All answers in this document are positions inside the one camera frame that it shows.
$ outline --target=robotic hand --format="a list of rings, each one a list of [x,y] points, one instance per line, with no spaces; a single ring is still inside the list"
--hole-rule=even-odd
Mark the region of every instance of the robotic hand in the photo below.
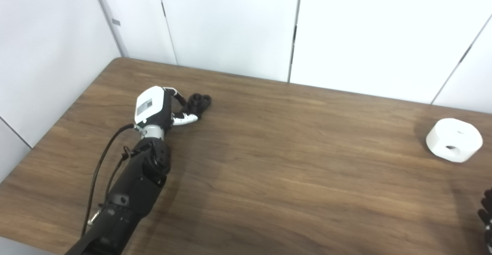
[[[478,216],[485,224],[485,243],[489,252],[492,253],[492,190],[486,190],[482,198],[483,209],[478,210]]]
[[[178,113],[171,112],[171,96],[183,106]],[[152,210],[171,169],[165,134],[174,125],[200,120],[210,104],[211,97],[208,95],[195,93],[186,102],[176,89],[158,86],[147,89],[137,98],[135,125],[126,125],[113,136],[96,167],[93,185],[109,145],[121,131],[134,128],[140,132],[142,139],[132,150],[126,150],[123,154],[118,167],[127,158],[130,162],[111,190],[110,179],[104,203],[87,222],[91,228],[85,232],[84,224],[81,238],[65,255],[120,255],[123,252],[140,220]]]

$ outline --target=white wall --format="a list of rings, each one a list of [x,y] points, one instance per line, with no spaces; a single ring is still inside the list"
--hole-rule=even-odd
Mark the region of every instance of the white wall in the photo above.
[[[433,104],[492,113],[492,22],[478,36]]]
[[[24,158],[30,148],[0,119],[0,183]]]
[[[123,56],[176,64],[161,0],[100,1]]]
[[[0,116],[34,146],[120,56],[97,0],[1,0]]]
[[[492,0],[301,0],[291,82],[430,103]]]
[[[162,0],[179,65],[287,81],[297,0]]]
[[[2,237],[0,237],[0,247],[2,248],[2,255],[54,255]]]

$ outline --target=wire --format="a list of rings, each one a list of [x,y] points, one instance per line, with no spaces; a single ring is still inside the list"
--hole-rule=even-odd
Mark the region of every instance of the wire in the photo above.
[[[93,200],[93,196],[94,196],[95,181],[97,179],[97,174],[99,173],[99,169],[101,168],[102,161],[104,160],[104,157],[106,157],[106,153],[108,153],[109,147],[111,146],[113,141],[116,139],[116,137],[118,137],[118,135],[121,134],[121,132],[128,130],[128,129],[132,129],[133,127],[134,127],[134,124],[130,123],[128,125],[125,125],[124,127],[121,127],[120,129],[118,129],[118,131],[116,131],[116,133],[113,135],[113,137],[109,140],[108,144],[106,145],[106,148],[104,149],[104,151],[101,154],[99,162],[97,162],[97,165],[95,167],[94,174],[93,174],[93,179],[91,182],[91,189],[89,191],[89,199],[88,199],[88,204],[87,204],[86,216],[84,218],[81,236],[84,236],[84,234],[86,233],[86,230],[87,230],[87,222],[89,220],[89,215],[91,214],[92,200]]]
[[[106,186],[106,192],[104,192],[104,204],[108,204],[109,188],[111,188],[111,183],[113,182],[113,178],[115,177],[116,173],[118,172],[118,169],[120,169],[121,164],[125,160],[126,160],[125,157],[121,157],[121,159],[118,161],[118,164],[116,164],[115,169],[113,170],[113,173],[111,174],[111,177],[109,178],[108,185]]]

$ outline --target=silver metal joint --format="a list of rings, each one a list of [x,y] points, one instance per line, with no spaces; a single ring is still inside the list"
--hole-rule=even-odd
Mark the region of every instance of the silver metal joint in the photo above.
[[[97,212],[94,214],[94,216],[90,220],[87,221],[87,225],[92,226],[94,224],[95,220],[97,219],[97,217],[100,215],[100,213],[101,213],[101,210],[100,209],[97,210]]]
[[[140,134],[140,136],[142,136],[142,138],[144,138],[145,134],[147,133],[147,131],[145,131],[144,129],[142,129],[142,127],[138,125],[133,125],[133,129],[135,129],[135,131],[137,131]]]
[[[158,138],[164,140],[164,131],[159,125],[147,125],[143,128],[142,138]]]

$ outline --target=wood grain surface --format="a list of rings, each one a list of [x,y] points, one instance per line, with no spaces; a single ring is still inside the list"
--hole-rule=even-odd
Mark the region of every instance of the wood grain surface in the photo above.
[[[492,115],[122,58],[0,185],[0,236],[66,252],[102,149],[153,85],[213,104],[166,136],[171,173],[125,254],[485,253],[476,211],[492,186]],[[448,117],[482,132],[464,164],[425,146]],[[96,203],[121,147],[138,139],[115,141]]]

